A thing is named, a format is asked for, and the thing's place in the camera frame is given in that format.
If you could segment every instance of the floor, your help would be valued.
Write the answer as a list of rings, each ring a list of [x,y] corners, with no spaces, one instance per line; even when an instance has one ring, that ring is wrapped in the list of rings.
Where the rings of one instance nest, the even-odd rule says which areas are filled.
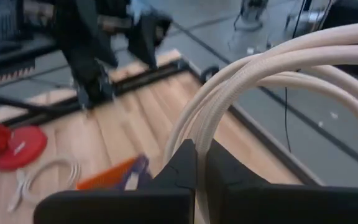
[[[179,25],[216,51],[212,54],[177,27],[172,27],[158,51],[176,48],[201,69],[212,64],[224,67],[227,61],[246,56],[249,47],[256,52],[264,51],[267,40],[277,45],[288,39],[294,24],[285,32],[285,19],[288,13],[296,13],[301,7],[301,0],[270,0],[262,15],[263,29],[245,33],[233,29],[241,0],[149,0],[149,3],[170,14]],[[122,50],[126,46],[123,38],[117,37],[112,43],[120,66],[133,61]],[[0,94],[27,98],[54,88],[46,83],[67,85],[70,82],[70,69],[60,52],[37,58],[35,72],[47,73],[0,88]],[[283,88],[257,88],[244,92],[238,103],[288,147],[283,99]],[[358,186],[358,157],[349,156],[352,152],[358,153],[358,121],[352,113],[335,101],[306,90],[288,89],[288,103],[291,152],[328,185]]]

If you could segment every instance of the wooden plank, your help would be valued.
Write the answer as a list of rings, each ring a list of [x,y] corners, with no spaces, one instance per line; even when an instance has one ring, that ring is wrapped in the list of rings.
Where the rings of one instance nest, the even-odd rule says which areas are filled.
[[[159,64],[180,58],[177,51],[158,58]],[[139,62],[115,71],[120,80],[143,71]],[[73,156],[81,165],[81,178],[140,153],[150,159],[150,170],[157,175],[162,168],[163,150],[173,124],[181,110],[200,88],[198,80],[183,72],[157,83],[132,91],[113,103],[97,107],[89,113],[79,111],[56,119],[41,128],[48,136],[45,152],[24,168],[26,172],[41,162],[61,155]],[[56,90],[30,99],[47,105],[75,94],[73,90]],[[0,120],[23,111],[0,108]],[[299,180],[277,160],[255,136],[229,113],[218,126],[215,138],[247,167],[274,183],[299,184]],[[62,189],[68,177],[65,166],[51,167],[35,180],[31,191],[45,197]],[[15,173],[0,173],[0,223],[32,223],[34,206],[21,203],[12,214],[7,205],[16,189]]]

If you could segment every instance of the red round base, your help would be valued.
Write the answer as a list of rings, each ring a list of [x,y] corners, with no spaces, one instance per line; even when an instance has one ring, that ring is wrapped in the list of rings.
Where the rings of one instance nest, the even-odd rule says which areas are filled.
[[[47,137],[35,126],[26,126],[12,130],[8,149],[0,151],[0,170],[12,171],[34,161],[44,151]]]

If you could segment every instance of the red object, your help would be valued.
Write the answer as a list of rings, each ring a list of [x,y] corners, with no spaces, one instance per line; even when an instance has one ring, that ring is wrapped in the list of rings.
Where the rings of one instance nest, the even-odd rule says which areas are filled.
[[[46,145],[46,135],[36,126],[9,130],[0,124],[0,170],[26,166],[41,155]]]

